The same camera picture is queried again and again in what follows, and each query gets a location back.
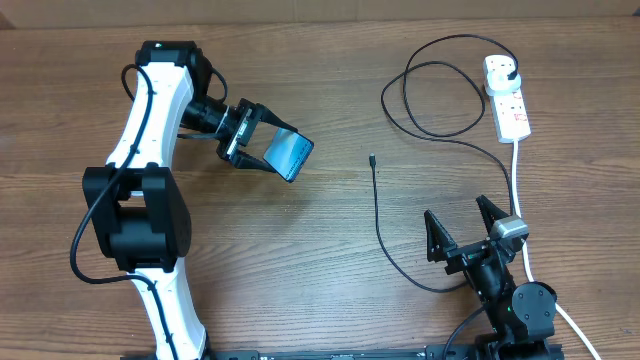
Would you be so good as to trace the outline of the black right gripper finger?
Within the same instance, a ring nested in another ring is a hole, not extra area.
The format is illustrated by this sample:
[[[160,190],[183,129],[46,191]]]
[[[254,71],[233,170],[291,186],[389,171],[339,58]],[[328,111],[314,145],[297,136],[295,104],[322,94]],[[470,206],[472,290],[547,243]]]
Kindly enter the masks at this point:
[[[509,217],[508,213],[496,206],[485,195],[478,196],[476,203],[488,233],[491,232],[496,221]]]
[[[457,244],[446,231],[433,212],[424,212],[427,234],[427,259],[429,262],[439,262],[448,258],[447,253],[457,249]]]

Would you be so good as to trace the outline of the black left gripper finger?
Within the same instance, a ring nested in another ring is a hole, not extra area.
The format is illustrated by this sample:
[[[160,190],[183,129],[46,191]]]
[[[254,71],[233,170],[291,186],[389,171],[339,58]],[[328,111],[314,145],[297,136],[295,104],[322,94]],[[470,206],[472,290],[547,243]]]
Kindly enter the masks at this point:
[[[263,160],[257,159],[243,151],[237,151],[234,155],[234,167],[237,169],[252,169],[275,173],[276,170]]]
[[[258,104],[257,109],[261,111],[261,114],[259,115],[260,122],[267,123],[272,126],[291,131],[293,133],[298,132],[298,129],[296,127],[293,127],[292,125],[281,120],[277,115],[275,115],[271,110],[269,110],[263,104]]]

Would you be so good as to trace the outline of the blue Galaxy smartphone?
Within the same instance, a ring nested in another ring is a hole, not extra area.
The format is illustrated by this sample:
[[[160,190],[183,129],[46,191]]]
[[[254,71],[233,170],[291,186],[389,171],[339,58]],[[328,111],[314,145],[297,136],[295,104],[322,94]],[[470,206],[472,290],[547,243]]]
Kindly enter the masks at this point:
[[[285,181],[292,183],[309,158],[314,143],[299,133],[280,128],[266,149],[263,159]]]

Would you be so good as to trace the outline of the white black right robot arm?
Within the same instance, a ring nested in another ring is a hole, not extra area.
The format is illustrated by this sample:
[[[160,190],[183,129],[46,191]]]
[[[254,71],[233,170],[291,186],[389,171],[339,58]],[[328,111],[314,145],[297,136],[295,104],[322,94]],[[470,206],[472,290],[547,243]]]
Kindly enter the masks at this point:
[[[425,347],[427,359],[562,359],[562,346],[548,339],[555,334],[557,294],[549,285],[533,281],[518,285],[508,270],[526,244],[528,225],[509,215],[485,196],[476,198],[487,235],[460,247],[433,212],[424,213],[427,259],[446,263],[449,275],[461,272],[481,307],[450,335],[443,345]],[[457,335],[479,314],[487,315],[492,331],[472,344],[454,345]]]

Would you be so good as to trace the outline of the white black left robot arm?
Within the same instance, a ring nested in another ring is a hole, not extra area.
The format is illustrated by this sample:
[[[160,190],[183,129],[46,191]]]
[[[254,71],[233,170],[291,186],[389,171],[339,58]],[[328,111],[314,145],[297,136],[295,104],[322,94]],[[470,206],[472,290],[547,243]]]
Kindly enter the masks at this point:
[[[314,144],[265,105],[228,106],[208,94],[219,72],[193,41],[146,41],[125,67],[137,72],[127,94],[132,108],[122,136],[102,167],[82,178],[88,206],[70,249],[77,278],[98,284],[77,263],[79,240],[92,226],[103,255],[130,281],[156,339],[153,359],[215,359],[195,311],[187,275],[192,222],[172,174],[179,139],[213,140],[221,160],[237,169],[276,173],[293,182]]]

